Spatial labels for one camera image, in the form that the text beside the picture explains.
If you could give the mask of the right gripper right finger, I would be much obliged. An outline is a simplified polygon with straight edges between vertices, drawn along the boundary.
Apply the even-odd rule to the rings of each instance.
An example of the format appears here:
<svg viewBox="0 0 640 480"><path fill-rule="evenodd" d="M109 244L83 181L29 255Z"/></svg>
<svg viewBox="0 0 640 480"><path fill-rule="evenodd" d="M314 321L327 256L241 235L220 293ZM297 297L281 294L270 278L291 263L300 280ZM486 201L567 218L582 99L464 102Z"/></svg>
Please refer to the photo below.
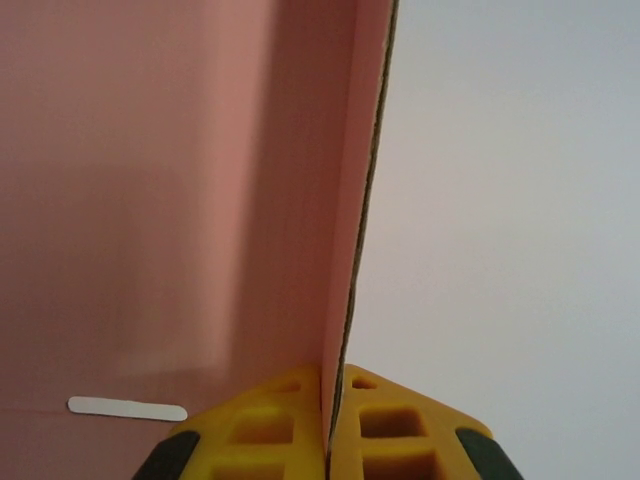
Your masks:
<svg viewBox="0 0 640 480"><path fill-rule="evenodd" d="M482 422L355 365L329 448L329 480L524 480Z"/></svg>

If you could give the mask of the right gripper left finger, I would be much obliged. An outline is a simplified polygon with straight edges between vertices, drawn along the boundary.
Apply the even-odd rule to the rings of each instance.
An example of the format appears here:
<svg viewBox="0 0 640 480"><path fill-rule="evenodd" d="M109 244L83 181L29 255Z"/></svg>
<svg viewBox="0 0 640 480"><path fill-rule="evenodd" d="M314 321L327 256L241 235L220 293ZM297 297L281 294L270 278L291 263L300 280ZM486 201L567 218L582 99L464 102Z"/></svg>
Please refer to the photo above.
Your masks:
<svg viewBox="0 0 640 480"><path fill-rule="evenodd" d="M321 373L294 368L171 429L143 480L326 480Z"/></svg>

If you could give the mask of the pink cardboard box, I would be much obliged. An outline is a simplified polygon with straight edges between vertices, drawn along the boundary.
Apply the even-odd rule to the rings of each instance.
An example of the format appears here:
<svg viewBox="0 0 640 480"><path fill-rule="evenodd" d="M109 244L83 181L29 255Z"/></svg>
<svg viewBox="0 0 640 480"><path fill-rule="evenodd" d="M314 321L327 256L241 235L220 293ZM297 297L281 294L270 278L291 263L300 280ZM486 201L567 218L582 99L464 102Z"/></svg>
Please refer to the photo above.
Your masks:
<svg viewBox="0 0 640 480"><path fill-rule="evenodd" d="M0 0L0 480L294 368L327 445L398 0Z"/></svg>

